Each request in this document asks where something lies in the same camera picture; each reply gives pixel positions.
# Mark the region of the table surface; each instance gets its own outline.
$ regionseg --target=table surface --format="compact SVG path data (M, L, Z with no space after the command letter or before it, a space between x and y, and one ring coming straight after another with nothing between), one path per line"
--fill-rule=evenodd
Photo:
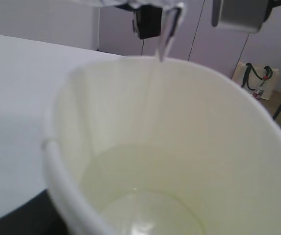
M0 36L0 216L42 191L42 115L74 68L117 55Z

